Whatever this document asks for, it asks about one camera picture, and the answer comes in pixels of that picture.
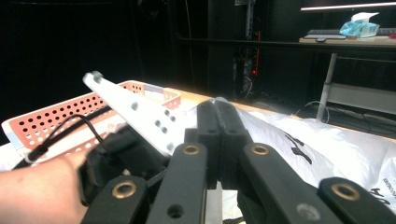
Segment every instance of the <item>tissue box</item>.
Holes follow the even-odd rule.
[[[364,38],[376,35],[379,25],[366,21],[349,21],[341,27],[340,34]]]

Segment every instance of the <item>desk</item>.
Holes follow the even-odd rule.
[[[317,43],[315,39],[300,39],[300,43]],[[350,46],[387,46],[396,50],[396,39],[387,36],[374,36],[360,39],[335,40],[327,39],[323,44],[350,45]],[[352,105],[366,109],[396,114],[396,92],[381,91],[362,87],[353,87],[332,83],[332,74],[338,54],[333,53],[330,60],[326,80],[320,97],[317,119],[323,117],[324,106],[327,102],[343,105]]]

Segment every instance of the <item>human hand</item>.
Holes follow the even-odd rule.
[[[0,223],[81,222],[87,207],[79,199],[77,169],[86,154],[0,173]]]

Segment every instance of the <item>pink perforated tray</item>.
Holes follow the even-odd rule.
[[[119,85],[129,91],[145,96],[150,100],[164,105],[169,109],[175,109],[180,105],[180,93],[177,91],[133,80],[122,82]],[[16,149],[22,147],[34,149],[49,136],[58,124],[67,119],[70,115],[82,114],[87,116],[105,105],[106,103],[103,102],[97,94],[88,93],[13,119],[8,119],[2,123],[2,128],[8,140]],[[114,115],[116,115],[116,112],[110,110],[102,116],[92,120],[92,123],[95,124]],[[63,125],[60,132],[77,121],[79,121],[79,119],[69,120],[65,125]],[[81,127],[75,132],[79,132],[82,129],[86,129],[86,127]],[[70,148],[77,149],[79,149],[81,145],[93,146],[97,144],[94,138],[84,140],[86,141],[82,144],[68,144],[70,145]]]

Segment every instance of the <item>white bracket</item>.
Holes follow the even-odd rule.
[[[174,111],[107,81],[99,72],[87,73],[83,81],[164,156],[182,143],[184,129],[177,125],[182,121]]]

